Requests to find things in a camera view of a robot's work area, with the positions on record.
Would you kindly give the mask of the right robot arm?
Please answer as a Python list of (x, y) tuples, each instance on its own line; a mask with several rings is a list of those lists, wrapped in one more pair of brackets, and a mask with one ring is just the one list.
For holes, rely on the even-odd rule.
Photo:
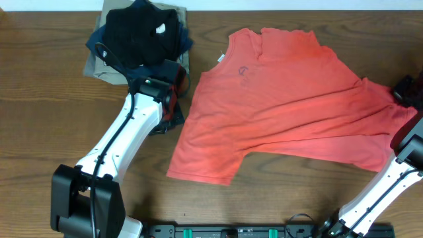
[(417, 109), (393, 137), (382, 170), (351, 202), (319, 229), (320, 237), (365, 237), (377, 217), (401, 193), (422, 180), (422, 74), (406, 76), (392, 90), (403, 106)]

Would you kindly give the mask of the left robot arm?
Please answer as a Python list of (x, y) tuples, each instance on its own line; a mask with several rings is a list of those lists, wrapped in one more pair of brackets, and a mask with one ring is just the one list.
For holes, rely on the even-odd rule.
[(52, 175), (50, 227), (64, 237), (140, 237), (143, 225), (127, 216), (120, 190), (145, 138), (163, 134), (182, 116), (177, 102), (186, 70), (165, 61), (129, 75), (129, 93), (119, 115), (74, 167)]

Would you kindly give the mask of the red t-shirt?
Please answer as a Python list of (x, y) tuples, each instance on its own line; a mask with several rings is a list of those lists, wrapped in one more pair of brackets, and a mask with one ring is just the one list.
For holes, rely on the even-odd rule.
[(244, 28), (201, 74), (167, 176), (228, 185), (251, 152), (379, 171), (394, 134), (415, 115), (313, 32)]

